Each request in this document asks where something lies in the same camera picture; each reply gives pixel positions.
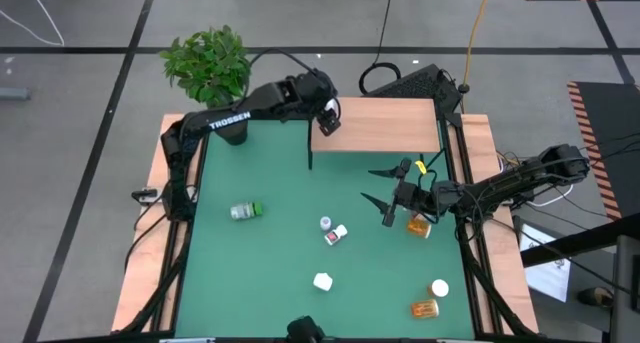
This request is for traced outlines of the orange translucent medicine bottle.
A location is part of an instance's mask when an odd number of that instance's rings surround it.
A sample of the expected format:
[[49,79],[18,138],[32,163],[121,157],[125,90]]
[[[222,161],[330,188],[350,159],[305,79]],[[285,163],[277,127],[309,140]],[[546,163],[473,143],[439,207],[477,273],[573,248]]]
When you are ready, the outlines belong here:
[[414,302],[410,305],[410,311],[414,318],[426,319],[439,316],[440,309],[435,299]]
[[427,220],[411,218],[407,223],[407,231],[415,236],[427,239],[432,230],[432,224]]

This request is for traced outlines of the metal bracket with knob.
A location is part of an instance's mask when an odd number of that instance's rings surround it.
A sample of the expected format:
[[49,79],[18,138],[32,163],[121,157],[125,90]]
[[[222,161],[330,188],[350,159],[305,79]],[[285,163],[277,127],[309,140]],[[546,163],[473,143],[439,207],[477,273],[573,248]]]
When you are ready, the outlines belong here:
[[131,193],[131,198],[141,206],[150,206],[158,203],[162,197],[157,188],[145,187]]

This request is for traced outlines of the green leafy plant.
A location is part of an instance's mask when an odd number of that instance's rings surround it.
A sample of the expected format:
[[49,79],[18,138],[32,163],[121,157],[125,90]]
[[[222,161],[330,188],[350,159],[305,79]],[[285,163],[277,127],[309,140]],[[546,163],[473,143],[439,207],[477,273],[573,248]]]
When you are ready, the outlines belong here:
[[241,36],[227,25],[176,38],[159,56],[169,85],[207,108],[241,98],[251,73]]

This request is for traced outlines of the green-capped clear medicine bottle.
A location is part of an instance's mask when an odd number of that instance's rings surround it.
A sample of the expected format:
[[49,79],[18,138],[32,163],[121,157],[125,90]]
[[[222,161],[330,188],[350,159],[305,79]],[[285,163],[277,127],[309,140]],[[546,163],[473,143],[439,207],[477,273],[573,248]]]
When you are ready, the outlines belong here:
[[230,208],[231,219],[235,221],[259,217],[262,214],[263,205],[260,202],[245,202]]

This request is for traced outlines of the black desk edge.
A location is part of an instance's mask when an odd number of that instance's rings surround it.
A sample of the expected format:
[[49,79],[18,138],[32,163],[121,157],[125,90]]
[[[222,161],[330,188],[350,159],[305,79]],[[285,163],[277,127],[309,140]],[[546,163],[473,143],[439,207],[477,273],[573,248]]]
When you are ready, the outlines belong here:
[[640,240],[640,213],[529,248],[520,256],[524,267],[530,267],[614,246],[620,236]]

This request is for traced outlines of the green table mat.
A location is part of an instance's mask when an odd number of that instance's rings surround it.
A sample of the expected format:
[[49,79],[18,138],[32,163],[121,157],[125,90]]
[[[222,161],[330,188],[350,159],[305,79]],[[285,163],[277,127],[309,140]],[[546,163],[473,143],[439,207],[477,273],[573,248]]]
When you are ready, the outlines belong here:
[[[452,217],[427,239],[407,231],[398,211],[392,227],[361,193],[389,200],[394,181],[367,169],[307,167],[307,125],[253,121],[247,141],[208,142],[182,287],[180,337],[276,337],[296,318],[311,316],[333,337],[461,338],[473,335],[466,283]],[[263,214],[235,221],[230,208],[260,202]],[[348,234],[329,246],[320,228]],[[326,272],[333,286],[313,285]],[[435,279],[443,298],[427,292]],[[436,318],[417,319],[414,302],[435,299]]]

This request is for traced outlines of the black computer case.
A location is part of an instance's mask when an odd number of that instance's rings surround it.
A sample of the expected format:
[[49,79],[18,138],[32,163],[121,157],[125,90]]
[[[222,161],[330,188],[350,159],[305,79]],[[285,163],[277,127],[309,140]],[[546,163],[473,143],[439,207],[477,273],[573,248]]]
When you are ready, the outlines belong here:
[[364,97],[432,99],[445,113],[452,113],[463,97],[455,80],[435,64],[369,92],[361,86],[361,92]]

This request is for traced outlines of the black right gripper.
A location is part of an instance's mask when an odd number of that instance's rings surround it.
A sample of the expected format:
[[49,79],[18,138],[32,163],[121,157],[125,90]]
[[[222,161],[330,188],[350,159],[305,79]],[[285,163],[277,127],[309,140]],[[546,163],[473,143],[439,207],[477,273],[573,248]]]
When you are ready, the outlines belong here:
[[397,206],[416,211],[422,215],[435,215],[435,201],[432,195],[418,185],[405,181],[410,168],[411,160],[409,158],[403,158],[401,162],[392,169],[369,170],[370,174],[384,178],[394,178],[397,180],[397,185],[392,192],[392,199],[390,203],[375,198],[367,193],[361,193],[361,195],[370,201],[381,214],[384,214],[382,221],[384,226],[391,227],[393,225]]

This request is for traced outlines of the person's shoe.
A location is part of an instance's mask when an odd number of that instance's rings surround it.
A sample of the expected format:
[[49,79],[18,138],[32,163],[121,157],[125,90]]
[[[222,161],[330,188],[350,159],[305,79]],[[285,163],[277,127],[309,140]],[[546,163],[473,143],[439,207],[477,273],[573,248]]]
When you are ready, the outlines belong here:
[[614,303],[613,293],[604,287],[593,287],[580,291],[577,300],[585,305],[611,309]]

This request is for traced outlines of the wooden shelf black metal legs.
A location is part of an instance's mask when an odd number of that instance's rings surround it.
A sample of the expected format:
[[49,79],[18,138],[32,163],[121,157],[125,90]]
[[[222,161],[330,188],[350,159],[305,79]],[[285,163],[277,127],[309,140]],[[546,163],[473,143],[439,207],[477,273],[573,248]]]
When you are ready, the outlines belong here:
[[310,124],[307,167],[363,172],[389,168],[402,158],[441,150],[431,99],[342,97],[334,105],[340,127],[326,136]]

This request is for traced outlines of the white paper sheet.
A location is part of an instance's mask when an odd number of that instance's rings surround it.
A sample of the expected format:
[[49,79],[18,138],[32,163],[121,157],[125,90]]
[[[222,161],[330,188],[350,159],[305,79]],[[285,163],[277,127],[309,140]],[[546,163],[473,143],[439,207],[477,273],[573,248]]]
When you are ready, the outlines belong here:
[[[534,227],[523,224],[520,234],[519,248],[521,252],[549,243],[554,237]],[[529,288],[565,303],[569,286],[571,262],[557,259],[552,262],[531,266],[525,269]]]

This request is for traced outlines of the white bottle with red label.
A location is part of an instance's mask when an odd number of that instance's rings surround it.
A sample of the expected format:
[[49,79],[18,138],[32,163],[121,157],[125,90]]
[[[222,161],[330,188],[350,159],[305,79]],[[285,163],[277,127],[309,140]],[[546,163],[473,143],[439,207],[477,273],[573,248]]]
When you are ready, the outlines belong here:
[[334,246],[348,234],[348,230],[344,225],[338,225],[333,230],[324,235],[324,239],[329,246]]

